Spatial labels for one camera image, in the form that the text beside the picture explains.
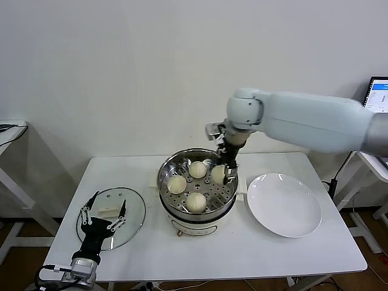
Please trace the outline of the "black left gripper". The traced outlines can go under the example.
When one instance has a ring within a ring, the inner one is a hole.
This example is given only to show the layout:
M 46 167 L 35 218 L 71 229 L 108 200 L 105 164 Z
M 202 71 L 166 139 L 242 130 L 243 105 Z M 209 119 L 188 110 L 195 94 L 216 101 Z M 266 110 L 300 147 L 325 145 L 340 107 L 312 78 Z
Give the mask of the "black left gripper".
M 85 238 L 81 248 L 73 254 L 72 259 L 85 258 L 100 263 L 100 253 L 104 240 L 112 237 L 113 231 L 126 222 L 126 200 L 123 201 L 118 218 L 113 223 L 106 219 L 91 217 L 90 211 L 98 195 L 99 191 L 81 207 L 81 230 L 85 233 Z

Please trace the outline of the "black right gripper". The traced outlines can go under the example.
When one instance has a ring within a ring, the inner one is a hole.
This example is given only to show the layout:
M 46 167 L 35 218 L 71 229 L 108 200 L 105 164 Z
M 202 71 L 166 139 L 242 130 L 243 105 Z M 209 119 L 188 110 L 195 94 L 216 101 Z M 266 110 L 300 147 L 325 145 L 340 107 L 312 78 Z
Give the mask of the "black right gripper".
M 236 156 L 239 152 L 239 146 L 225 142 L 225 145 L 219 145 L 217 153 L 217 164 L 224 165 L 223 184 L 228 184 L 238 178 L 238 166 Z

